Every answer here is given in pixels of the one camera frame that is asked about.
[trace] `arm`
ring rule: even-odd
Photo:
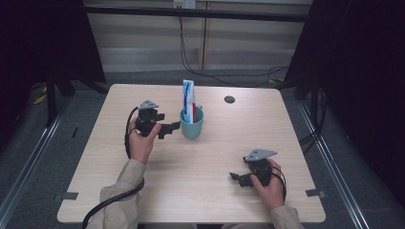
[[[141,183],[145,165],[153,149],[153,141],[160,128],[161,125],[156,124],[149,136],[144,137],[135,130],[135,120],[131,121],[129,135],[131,159],[123,167],[117,182],[101,189],[100,201],[135,189]],[[139,196],[136,194],[111,203],[91,218],[87,228],[136,228],[138,201]]]
[[[267,160],[272,167],[279,169],[273,169],[272,172],[278,176],[281,175],[280,165],[273,159],[268,158]],[[256,176],[252,175],[250,178],[262,201],[270,210],[271,222],[276,229],[304,228],[298,218],[297,210],[285,206],[283,200],[283,186],[279,179],[272,177],[268,186],[263,186]]]

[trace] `wooden table top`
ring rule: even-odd
[[[235,97],[233,104],[224,101],[227,95]],[[286,205],[300,220],[325,220],[319,197],[307,197],[315,187],[279,91],[196,86],[195,96],[204,110],[202,133],[191,140],[177,130],[155,140],[139,192],[139,222],[269,222],[256,190],[229,175],[249,173],[242,158],[255,148],[278,152],[272,158],[286,176]],[[116,182],[128,160],[128,115],[146,99],[166,115],[161,123],[180,120],[182,86],[111,87],[67,191],[77,192],[77,199],[63,200],[59,221],[81,222],[99,204],[100,189]]]

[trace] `hand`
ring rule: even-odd
[[[131,158],[146,164],[153,149],[153,141],[159,133],[161,124],[157,123],[148,136],[142,136],[135,129],[137,119],[134,118],[129,124],[129,149]]]
[[[268,157],[267,161],[270,162],[272,167],[281,169],[280,165],[273,159]],[[272,173],[278,176],[281,175],[280,171],[277,169],[272,169]],[[250,179],[259,193],[260,198],[270,210],[284,206],[283,184],[277,177],[272,176],[268,186],[263,186],[260,180],[254,175],[250,176]]]

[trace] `teal cup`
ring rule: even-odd
[[[182,110],[180,112],[180,121],[182,134],[189,139],[197,138],[203,128],[203,106],[197,105],[197,121],[195,123],[185,122]]]

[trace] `forearm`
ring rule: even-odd
[[[280,206],[270,211],[271,222],[276,229],[303,229],[295,208]]]
[[[135,189],[142,181],[145,165],[130,159],[123,167],[117,182],[101,189],[100,201]],[[87,228],[136,228],[138,225],[138,195],[111,203],[96,213]]]

